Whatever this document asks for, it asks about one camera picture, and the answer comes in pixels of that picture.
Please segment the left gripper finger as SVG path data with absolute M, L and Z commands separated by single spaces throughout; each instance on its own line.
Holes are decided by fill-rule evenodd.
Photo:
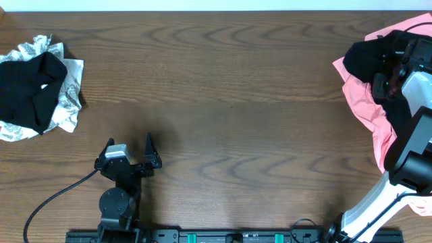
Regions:
M 144 150 L 144 157 L 149 163 L 160 163 L 161 158 L 153 144 L 151 133 L 148 132 L 146 135 L 146 145 Z
M 104 158 L 105 158 L 105 153 L 106 153 L 108 147 L 111 146 L 111 145 L 114 145 L 114 144 L 115 144 L 114 139 L 113 139 L 113 138 L 110 138 L 110 139 L 107 141 L 107 144 L 105 145 L 104 149 L 103 149 L 103 150 L 101 151 L 101 153 L 99 154 L 99 158 L 100 158 L 100 159 L 104 159 Z

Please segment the black shirt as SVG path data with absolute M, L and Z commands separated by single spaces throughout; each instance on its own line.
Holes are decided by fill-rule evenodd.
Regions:
M 418 37 L 417 34 L 393 30 L 377 39 L 354 43 L 345 55 L 344 67 L 366 84 L 372 84 L 376 74 L 389 78 L 402 59 L 408 43 Z M 375 104 L 382 106 L 387 120 L 395 133 L 399 134 L 411 118 L 408 102 L 402 98 L 372 99 Z

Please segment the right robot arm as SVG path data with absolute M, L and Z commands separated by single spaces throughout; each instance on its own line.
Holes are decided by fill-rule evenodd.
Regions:
M 369 85 L 367 96 L 384 110 L 396 139 L 381 156 L 379 182 L 342 214 L 324 241 L 371 242 L 411 198 L 431 197 L 431 38 L 410 34 L 356 43 L 343 65 Z

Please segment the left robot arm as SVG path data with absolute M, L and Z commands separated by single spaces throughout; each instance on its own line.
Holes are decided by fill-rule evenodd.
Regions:
M 101 222 L 97 242 L 151 242 L 151 230 L 139 220 L 142 179 L 154 176 L 162 160 L 153 144 L 151 133 L 146 135 L 144 161 L 131 164 L 125 144 L 110 138 L 94 162 L 102 176 L 115 182 L 99 199 Z

